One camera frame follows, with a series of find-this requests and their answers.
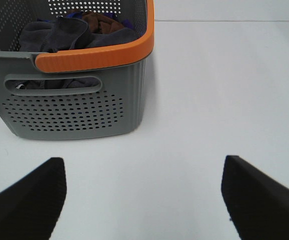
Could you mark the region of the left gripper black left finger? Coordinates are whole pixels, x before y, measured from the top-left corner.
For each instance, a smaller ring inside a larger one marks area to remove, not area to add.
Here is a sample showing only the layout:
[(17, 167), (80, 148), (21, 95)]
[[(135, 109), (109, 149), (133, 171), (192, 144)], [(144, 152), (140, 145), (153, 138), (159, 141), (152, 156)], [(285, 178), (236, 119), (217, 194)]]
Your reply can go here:
[(48, 240), (67, 195), (64, 160), (52, 157), (0, 192), (0, 240)]

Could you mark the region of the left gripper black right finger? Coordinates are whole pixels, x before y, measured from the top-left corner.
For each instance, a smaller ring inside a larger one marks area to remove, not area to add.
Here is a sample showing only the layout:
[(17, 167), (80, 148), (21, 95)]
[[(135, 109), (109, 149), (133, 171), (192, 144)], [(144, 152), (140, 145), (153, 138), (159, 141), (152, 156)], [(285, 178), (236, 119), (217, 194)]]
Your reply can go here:
[(224, 161), (221, 194), (242, 240), (289, 240), (289, 188), (243, 158)]

